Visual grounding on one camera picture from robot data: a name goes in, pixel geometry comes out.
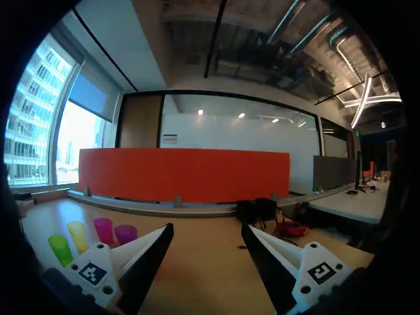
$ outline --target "backpack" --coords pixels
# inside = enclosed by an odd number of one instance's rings
[[[260,226],[265,231],[264,221],[275,220],[277,224],[277,202],[268,198],[257,198],[255,201],[241,200],[236,203],[236,218],[242,224],[251,224],[254,226],[257,219],[260,220]]]

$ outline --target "white desk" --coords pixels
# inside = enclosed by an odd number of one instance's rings
[[[356,195],[349,195],[347,189],[340,193],[319,198],[309,202],[311,208],[342,216],[345,218],[377,224],[381,220],[385,208],[389,182],[373,182],[379,190],[372,193],[358,191]]]

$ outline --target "orange panel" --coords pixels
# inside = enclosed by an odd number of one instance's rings
[[[363,177],[368,177],[373,175],[373,161],[370,161],[371,169],[368,171],[363,171]]]
[[[83,149],[79,187],[133,200],[217,203],[289,195],[289,153],[208,149]]]

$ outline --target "pink cup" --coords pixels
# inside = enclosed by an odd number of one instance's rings
[[[119,225],[114,230],[120,245],[127,244],[132,240],[137,239],[137,229],[132,225]]]
[[[97,218],[93,220],[96,232],[98,233],[99,240],[102,243],[111,246],[114,243],[112,236],[112,221],[108,218]]]

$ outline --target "window sill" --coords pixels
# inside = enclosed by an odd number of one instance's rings
[[[43,193],[43,192],[51,192],[57,190],[64,190],[64,189],[72,189],[77,190],[79,187],[79,183],[71,183],[71,184],[59,184],[59,185],[48,185],[48,184],[38,184],[33,186],[13,186],[10,188],[10,191],[13,194],[19,193]]]

